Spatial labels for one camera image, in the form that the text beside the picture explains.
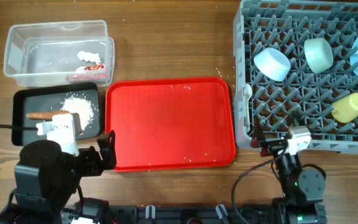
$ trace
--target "yellow cup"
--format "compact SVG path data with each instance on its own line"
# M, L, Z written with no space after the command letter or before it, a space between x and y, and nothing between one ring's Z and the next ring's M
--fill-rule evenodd
M334 110L331 112L334 118L342 123L348 123L358 117L358 93L352 93L349 96L333 103Z

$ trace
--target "clear plastic container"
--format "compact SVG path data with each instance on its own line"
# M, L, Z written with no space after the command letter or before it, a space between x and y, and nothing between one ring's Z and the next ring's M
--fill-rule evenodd
M99 54L104 68L76 72L96 65L77 57ZM53 86L77 82L110 85L114 41L104 21L49 22L12 26L6 41L4 74L20 86Z

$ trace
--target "red tray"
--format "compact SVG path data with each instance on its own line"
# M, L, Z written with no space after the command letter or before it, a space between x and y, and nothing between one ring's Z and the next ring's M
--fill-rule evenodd
M117 82L106 92L110 130L118 172L225 166L236 155L221 78Z

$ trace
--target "black baking pan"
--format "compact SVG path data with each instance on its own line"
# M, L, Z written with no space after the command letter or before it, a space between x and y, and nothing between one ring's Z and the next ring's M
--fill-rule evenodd
M98 87L95 83L78 83L18 91L13 97L12 125L35 127L37 123L43 121L28 119L25 117L27 113L61 110L65 100L72 96L86 99L91 103L93 110L93 119L85 127L82 134L77 135L76 139L92 138L99 135L101 132L101 116ZM12 130L12 143L15 146L25 146L28 143L46 138L46 136L37 135L36 131Z

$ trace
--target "wooden table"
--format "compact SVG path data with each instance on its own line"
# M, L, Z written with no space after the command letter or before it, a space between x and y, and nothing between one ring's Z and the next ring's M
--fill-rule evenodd
M222 76L234 96L232 21L238 6L238 1L0 3L0 124L11 123L12 97L22 89L2 72L7 33L14 24L103 19L116 43L114 81ZM80 145L97 143L89 139ZM20 149L12 145L11 132L0 129L0 211L15 187L14 166ZM85 197L102 198L111 205L230 205L231 187L238 175L266 159L255 151L238 150L227 167L109 171L82 179L81 186ZM328 173L324 202L329 222L358 223L358 156L309 151L301 153L301 161L315 163ZM270 168L264 167L242 181L237 202L270 203L281 195ZM77 200L74 195L69 204Z

